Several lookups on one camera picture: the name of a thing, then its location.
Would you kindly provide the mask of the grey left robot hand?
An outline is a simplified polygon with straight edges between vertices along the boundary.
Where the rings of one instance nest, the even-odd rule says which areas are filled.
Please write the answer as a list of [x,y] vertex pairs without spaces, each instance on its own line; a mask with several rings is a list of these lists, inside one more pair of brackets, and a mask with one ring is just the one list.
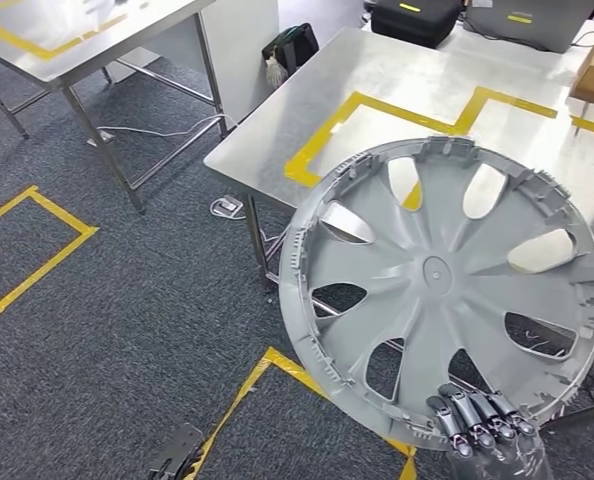
[[204,443],[205,436],[202,431],[185,423],[151,462],[148,478],[177,480],[194,473],[203,455]]

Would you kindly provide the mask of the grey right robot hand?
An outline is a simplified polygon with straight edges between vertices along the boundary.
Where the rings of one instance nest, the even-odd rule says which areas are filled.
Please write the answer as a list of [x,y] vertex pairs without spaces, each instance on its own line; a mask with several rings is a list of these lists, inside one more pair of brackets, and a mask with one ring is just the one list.
[[452,479],[552,479],[538,429],[500,391],[441,385],[426,404],[447,440]]

